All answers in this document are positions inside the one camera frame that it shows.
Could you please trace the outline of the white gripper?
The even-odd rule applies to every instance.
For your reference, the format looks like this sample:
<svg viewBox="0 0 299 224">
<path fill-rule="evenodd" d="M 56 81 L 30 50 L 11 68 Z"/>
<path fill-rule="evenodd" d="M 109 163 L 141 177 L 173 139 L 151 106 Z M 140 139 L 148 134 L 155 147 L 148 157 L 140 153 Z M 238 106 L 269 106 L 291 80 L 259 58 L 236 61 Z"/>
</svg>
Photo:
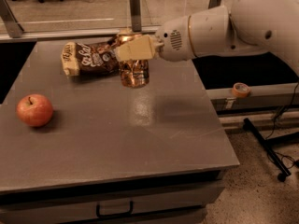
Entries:
<svg viewBox="0 0 299 224">
<path fill-rule="evenodd" d="M 194 57 L 189 36 L 189 17 L 184 16 L 162 25 L 155 37 L 142 35 L 114 49 L 119 62 L 150 60 L 157 53 L 170 62 L 187 61 Z"/>
</svg>

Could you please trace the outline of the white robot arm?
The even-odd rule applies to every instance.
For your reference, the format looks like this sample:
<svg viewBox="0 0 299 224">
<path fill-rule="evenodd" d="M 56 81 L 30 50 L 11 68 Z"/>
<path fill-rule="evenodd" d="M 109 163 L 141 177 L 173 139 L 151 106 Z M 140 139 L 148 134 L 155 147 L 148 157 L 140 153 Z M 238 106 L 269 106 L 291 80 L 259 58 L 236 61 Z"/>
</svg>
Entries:
<svg viewBox="0 0 299 224">
<path fill-rule="evenodd" d="M 180 62 L 197 57 L 270 52 L 299 75 L 299 0 L 234 0 L 166 22 L 115 48 L 117 60 L 155 56 Z"/>
</svg>

